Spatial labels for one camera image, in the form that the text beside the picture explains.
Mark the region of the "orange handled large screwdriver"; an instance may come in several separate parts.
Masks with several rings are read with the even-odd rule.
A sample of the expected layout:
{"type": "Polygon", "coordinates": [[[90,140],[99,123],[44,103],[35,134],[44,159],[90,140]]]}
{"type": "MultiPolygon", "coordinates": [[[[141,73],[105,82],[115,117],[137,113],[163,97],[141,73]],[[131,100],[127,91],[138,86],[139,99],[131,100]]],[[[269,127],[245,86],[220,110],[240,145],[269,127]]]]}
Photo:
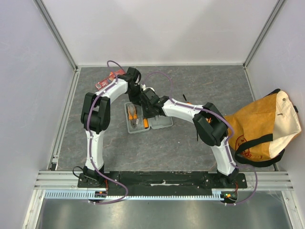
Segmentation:
{"type": "Polygon", "coordinates": [[[149,123],[147,118],[143,118],[143,126],[145,129],[149,128],[149,123]]]}

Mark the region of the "orange pliers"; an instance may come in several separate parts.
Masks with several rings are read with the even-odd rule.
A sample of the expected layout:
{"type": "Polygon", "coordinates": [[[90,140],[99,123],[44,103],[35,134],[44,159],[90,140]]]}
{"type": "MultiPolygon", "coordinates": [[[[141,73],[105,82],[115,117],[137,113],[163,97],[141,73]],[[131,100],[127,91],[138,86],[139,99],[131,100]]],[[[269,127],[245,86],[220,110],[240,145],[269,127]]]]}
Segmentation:
{"type": "Polygon", "coordinates": [[[137,108],[134,104],[127,105],[127,113],[128,113],[128,120],[130,121],[131,127],[135,129],[139,124],[139,117],[137,114],[137,108]]]}

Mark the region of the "grey plastic tool case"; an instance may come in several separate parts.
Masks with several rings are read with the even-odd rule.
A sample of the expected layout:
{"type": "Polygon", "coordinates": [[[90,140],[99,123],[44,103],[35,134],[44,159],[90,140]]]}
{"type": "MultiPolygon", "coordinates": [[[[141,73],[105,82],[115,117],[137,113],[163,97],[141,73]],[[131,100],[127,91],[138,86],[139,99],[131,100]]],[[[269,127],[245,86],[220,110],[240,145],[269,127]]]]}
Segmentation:
{"type": "Polygon", "coordinates": [[[173,120],[171,117],[165,117],[158,115],[154,118],[147,118],[148,123],[149,123],[149,128],[145,129],[143,126],[143,112],[142,112],[142,107],[139,105],[135,105],[137,108],[137,114],[139,117],[139,124],[135,129],[131,127],[130,121],[128,120],[128,113],[127,113],[127,105],[132,104],[131,102],[125,103],[124,104],[124,109],[125,109],[125,116],[126,116],[126,124],[127,124],[127,131],[129,134],[136,134],[140,132],[146,132],[150,129],[153,130],[158,130],[158,129],[163,129],[163,128],[168,128],[173,125],[173,120]]]}

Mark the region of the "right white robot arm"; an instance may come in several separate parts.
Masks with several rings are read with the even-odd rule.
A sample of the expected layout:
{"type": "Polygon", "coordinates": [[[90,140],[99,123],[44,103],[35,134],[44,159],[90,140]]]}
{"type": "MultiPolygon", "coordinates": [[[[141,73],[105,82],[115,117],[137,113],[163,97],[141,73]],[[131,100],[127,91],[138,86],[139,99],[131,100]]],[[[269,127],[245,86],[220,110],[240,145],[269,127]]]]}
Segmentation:
{"type": "Polygon", "coordinates": [[[212,103],[192,105],[167,96],[140,95],[143,113],[149,118],[158,115],[176,117],[195,126],[199,138],[211,147],[217,163],[218,182],[228,188],[235,183],[239,173],[229,148],[229,123],[212,103]]]}

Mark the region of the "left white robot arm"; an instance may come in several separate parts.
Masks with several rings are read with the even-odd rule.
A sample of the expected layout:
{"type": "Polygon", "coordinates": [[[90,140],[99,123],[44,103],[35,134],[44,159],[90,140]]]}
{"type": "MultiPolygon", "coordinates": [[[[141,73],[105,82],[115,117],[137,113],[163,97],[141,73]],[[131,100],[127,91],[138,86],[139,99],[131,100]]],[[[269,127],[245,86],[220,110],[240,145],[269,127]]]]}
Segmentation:
{"type": "Polygon", "coordinates": [[[112,83],[96,93],[87,93],[84,98],[81,123],[87,136],[87,160],[83,173],[94,187],[104,184],[105,176],[102,173],[104,161],[102,144],[105,130],[111,120],[111,103],[119,96],[127,94],[129,101],[140,105],[141,74],[118,75],[112,83]]]}

